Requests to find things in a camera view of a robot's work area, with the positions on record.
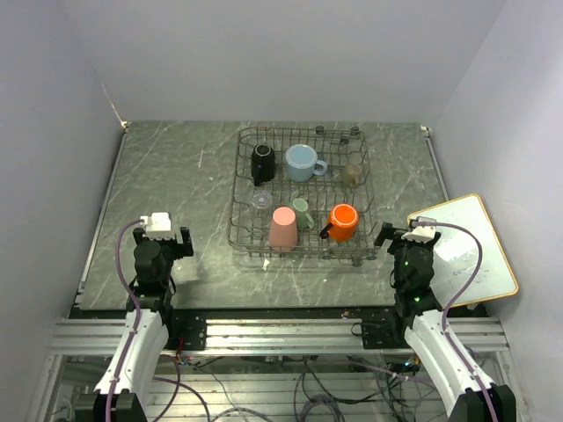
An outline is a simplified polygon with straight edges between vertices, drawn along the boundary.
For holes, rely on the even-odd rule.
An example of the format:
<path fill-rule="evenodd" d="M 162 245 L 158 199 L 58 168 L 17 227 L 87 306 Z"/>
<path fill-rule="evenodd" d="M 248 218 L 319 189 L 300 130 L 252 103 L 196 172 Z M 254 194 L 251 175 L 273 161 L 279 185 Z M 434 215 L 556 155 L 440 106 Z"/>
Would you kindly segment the orange mug black handle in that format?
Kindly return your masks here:
<path fill-rule="evenodd" d="M 336 242 L 346 242 L 355 234 L 359 219 L 359 212 L 352 205 L 336 204 L 331 208 L 327 224 L 322 228 L 319 236 L 322 239 L 331 238 Z"/>

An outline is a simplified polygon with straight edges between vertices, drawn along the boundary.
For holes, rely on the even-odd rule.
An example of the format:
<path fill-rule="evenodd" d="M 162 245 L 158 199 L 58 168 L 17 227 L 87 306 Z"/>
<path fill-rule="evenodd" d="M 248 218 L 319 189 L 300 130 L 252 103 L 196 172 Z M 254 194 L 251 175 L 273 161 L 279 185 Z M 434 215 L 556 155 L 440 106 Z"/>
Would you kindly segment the green ceramic mug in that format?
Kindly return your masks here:
<path fill-rule="evenodd" d="M 290 207 L 296 215 L 296 225 L 299 229 L 313 229 L 315 222 L 309 212 L 309 204 L 303 198 L 295 198 L 291 201 Z"/>

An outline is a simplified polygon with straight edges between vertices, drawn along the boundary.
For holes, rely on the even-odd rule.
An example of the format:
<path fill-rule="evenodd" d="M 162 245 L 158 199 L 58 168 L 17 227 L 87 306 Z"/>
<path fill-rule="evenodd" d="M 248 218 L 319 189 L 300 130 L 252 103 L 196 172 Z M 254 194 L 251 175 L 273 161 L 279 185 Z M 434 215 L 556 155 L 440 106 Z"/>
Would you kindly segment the clear glass cup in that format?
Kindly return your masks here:
<path fill-rule="evenodd" d="M 267 190 L 255 190 L 251 197 L 251 210 L 254 218 L 267 218 L 274 206 L 273 195 Z"/>

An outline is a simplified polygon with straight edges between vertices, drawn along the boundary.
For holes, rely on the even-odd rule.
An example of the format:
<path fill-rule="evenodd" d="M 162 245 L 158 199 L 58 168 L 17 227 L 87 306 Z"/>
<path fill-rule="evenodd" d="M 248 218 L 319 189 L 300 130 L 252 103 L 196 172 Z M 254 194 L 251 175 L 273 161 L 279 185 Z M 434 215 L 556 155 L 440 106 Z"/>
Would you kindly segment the pink plastic tumbler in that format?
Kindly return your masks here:
<path fill-rule="evenodd" d="M 274 251 L 289 252 L 296 247 L 296 213 L 293 209 L 278 207 L 273 212 L 268 242 Z"/>

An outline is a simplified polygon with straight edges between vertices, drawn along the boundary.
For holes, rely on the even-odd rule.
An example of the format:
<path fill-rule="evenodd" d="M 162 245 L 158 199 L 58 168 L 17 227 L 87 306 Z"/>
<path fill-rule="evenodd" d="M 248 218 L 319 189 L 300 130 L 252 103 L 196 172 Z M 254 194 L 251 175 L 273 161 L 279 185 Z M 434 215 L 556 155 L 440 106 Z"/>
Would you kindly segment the light blue mug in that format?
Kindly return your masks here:
<path fill-rule="evenodd" d="M 328 164 L 318 158 L 317 151 L 306 144 L 296 144 L 285 151 L 286 170 L 294 182 L 306 182 L 314 176 L 324 176 Z"/>

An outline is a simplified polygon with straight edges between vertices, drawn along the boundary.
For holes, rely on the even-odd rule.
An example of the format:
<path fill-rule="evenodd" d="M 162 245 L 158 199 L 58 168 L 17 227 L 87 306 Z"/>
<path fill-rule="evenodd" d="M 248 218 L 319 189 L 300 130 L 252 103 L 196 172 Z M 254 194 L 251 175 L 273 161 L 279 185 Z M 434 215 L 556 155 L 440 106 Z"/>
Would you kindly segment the black mug white interior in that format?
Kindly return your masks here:
<path fill-rule="evenodd" d="M 255 146 L 251 159 L 251 174 L 255 186 L 260 186 L 274 178 L 275 153 L 269 145 L 262 143 Z"/>

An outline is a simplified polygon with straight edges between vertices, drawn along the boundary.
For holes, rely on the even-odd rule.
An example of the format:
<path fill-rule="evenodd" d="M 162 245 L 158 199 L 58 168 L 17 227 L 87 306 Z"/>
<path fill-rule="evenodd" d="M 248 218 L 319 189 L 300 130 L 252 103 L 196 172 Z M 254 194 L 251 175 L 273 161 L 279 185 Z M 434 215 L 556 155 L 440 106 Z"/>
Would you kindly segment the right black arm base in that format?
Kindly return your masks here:
<path fill-rule="evenodd" d="M 364 350 L 403 349 L 407 347 L 401 320 L 395 310 L 368 310 L 360 321 L 351 326 L 351 333 L 359 338 Z"/>

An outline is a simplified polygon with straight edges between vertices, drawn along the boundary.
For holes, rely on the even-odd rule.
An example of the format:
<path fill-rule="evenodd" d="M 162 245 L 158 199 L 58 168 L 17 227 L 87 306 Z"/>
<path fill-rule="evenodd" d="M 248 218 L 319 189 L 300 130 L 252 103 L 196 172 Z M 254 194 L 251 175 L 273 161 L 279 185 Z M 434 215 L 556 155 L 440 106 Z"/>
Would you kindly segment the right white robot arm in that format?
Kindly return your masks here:
<path fill-rule="evenodd" d="M 435 276 L 434 248 L 441 238 L 438 227 L 456 229 L 477 247 L 477 263 L 468 281 L 445 305 L 430 286 Z M 481 242 L 456 224 L 417 218 L 407 229 L 385 222 L 375 241 L 379 248 L 391 242 L 392 288 L 399 320 L 387 328 L 397 347 L 412 347 L 435 385 L 449 421 L 516 421 L 515 394 L 496 383 L 471 356 L 448 322 L 448 312 L 476 278 L 482 260 Z"/>

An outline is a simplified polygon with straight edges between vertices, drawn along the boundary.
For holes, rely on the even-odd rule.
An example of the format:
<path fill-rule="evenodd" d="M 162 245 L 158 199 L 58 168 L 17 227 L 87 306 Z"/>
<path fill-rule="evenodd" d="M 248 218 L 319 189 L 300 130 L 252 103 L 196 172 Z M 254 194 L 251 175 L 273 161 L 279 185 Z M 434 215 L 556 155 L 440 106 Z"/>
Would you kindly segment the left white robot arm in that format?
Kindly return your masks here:
<path fill-rule="evenodd" d="M 125 226 L 135 239 L 135 277 L 127 282 L 121 266 L 121 230 L 115 246 L 115 264 L 128 294 L 125 330 L 108 369 L 92 393 L 82 394 L 74 410 L 76 421 L 145 421 L 149 384 L 161 352 L 179 340 L 179 327 L 171 322 L 176 287 L 172 268 L 176 260 L 192 257 L 190 230 L 181 227 L 181 239 L 157 231 L 140 220 Z"/>

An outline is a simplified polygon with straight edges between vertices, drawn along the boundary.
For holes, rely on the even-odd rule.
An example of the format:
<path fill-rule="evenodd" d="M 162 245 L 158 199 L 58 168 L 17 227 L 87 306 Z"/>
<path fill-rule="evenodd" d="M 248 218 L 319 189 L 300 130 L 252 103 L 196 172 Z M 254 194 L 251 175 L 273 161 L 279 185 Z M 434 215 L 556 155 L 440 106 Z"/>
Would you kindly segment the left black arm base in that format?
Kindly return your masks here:
<path fill-rule="evenodd" d="M 203 312 L 193 309 L 174 309 L 167 325 L 171 350 L 202 351 L 207 340 L 207 320 Z"/>

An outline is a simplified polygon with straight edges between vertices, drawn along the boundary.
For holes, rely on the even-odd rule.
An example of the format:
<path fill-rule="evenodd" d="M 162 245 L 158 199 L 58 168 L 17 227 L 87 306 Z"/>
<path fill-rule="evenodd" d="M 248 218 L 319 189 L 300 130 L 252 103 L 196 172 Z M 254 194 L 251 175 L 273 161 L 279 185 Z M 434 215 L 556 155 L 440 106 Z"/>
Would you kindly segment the beige small mug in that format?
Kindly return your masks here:
<path fill-rule="evenodd" d="M 358 163 L 347 164 L 340 171 L 340 178 L 345 186 L 356 188 L 362 181 L 362 167 Z"/>

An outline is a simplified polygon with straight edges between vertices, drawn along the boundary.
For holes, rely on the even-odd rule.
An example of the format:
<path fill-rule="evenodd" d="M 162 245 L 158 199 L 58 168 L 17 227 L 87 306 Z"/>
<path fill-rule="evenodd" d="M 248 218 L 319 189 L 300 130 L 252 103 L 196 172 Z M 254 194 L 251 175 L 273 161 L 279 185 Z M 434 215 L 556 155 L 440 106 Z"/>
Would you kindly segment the whiteboard with wooden frame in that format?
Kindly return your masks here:
<path fill-rule="evenodd" d="M 515 295 L 518 282 L 502 249 L 494 226 L 477 194 L 449 200 L 411 213 L 437 222 L 455 224 L 470 231 L 439 227 L 434 248 L 435 276 L 430 282 L 436 299 L 445 306 L 454 295 L 454 305 L 465 306 Z"/>

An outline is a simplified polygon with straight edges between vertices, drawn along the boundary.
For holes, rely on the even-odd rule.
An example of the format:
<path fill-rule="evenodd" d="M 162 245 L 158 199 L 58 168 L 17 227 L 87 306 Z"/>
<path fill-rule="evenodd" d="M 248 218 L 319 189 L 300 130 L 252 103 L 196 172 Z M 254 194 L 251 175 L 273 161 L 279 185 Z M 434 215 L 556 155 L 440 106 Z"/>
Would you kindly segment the aluminium mounting rail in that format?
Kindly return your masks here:
<path fill-rule="evenodd" d="M 108 320 L 62 320 L 48 351 L 67 356 L 109 356 L 125 332 L 125 322 Z M 184 353 L 200 356 L 297 355 L 323 353 L 376 353 L 407 349 L 402 340 L 387 340 L 381 334 L 360 337 L 358 319 L 209 319 L 195 339 L 173 338 L 166 351 L 182 347 Z"/>

